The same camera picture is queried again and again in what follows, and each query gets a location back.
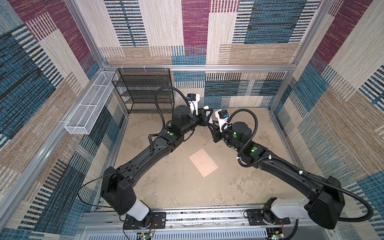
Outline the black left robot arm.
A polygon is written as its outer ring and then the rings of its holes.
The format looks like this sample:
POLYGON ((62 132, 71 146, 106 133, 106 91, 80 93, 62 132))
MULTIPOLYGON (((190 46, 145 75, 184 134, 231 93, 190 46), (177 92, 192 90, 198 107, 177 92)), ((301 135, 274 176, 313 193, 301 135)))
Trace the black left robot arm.
POLYGON ((172 153, 185 141, 185 134, 198 126, 208 126, 213 110, 191 110, 185 105, 177 106, 172 119, 157 134, 150 134, 150 145, 140 154, 117 169, 105 170, 101 197, 118 215, 127 214, 138 221, 142 228, 153 222, 150 207, 139 200, 134 192, 137 181, 160 159, 172 153))

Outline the pink envelope with flap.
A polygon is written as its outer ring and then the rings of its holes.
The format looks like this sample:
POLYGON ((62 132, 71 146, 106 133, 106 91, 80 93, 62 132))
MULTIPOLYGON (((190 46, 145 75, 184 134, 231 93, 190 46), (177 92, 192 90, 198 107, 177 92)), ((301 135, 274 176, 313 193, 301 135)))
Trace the pink envelope with flap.
POLYGON ((218 169, 218 165, 213 159, 207 154, 204 149, 200 149, 189 157, 194 166, 200 172, 203 178, 218 169))

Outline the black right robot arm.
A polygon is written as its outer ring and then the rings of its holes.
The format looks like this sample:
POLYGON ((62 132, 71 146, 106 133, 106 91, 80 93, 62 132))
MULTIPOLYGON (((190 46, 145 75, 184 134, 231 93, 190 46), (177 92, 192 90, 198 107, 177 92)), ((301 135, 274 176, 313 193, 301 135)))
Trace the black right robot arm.
POLYGON ((214 123, 209 126, 213 129, 215 141, 223 140, 242 154, 238 158, 242 167, 254 167, 268 172, 304 195, 301 200, 271 197, 261 210, 266 224, 275 224, 279 219, 296 218, 311 219, 325 229, 333 230, 336 227, 345 206, 339 180, 311 174, 251 141, 252 131, 244 122, 236 122, 226 130, 221 130, 214 123))

